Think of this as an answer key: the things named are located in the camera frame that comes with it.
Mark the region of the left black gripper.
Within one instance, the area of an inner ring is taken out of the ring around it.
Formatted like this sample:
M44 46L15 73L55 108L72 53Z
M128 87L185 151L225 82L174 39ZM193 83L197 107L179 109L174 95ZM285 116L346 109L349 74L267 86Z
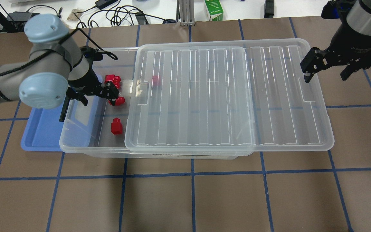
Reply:
M104 54L114 60L118 60L118 57L112 52L97 48L81 47L80 49L83 57L88 62L88 70L81 78L68 81L70 87L67 90L67 97L69 99L78 100L84 106L88 105L88 99L86 96L98 96L107 99L108 101L120 97L119 89L117 89L112 83L105 83L105 80L99 81L96 73L92 69L94 61L101 61Z

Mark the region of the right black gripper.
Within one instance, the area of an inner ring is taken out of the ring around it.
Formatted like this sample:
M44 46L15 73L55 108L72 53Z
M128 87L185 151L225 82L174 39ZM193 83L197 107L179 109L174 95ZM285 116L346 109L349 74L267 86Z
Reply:
M312 47L300 62L304 80L333 66L344 66L340 76L346 81L354 72L371 67L371 36L352 31L337 31L324 50Z

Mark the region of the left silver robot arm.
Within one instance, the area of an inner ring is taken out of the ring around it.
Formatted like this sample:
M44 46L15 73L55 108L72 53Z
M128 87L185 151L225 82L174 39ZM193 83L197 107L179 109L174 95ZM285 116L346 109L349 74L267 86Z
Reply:
M24 27L33 47L27 62L0 65L0 104L22 101L37 109L53 109L70 100L88 105L87 96L97 96L112 105L121 104L118 85L99 81L92 65L104 55L118 57L96 42L94 47L78 46L72 36L81 28L69 31L55 15L39 14Z

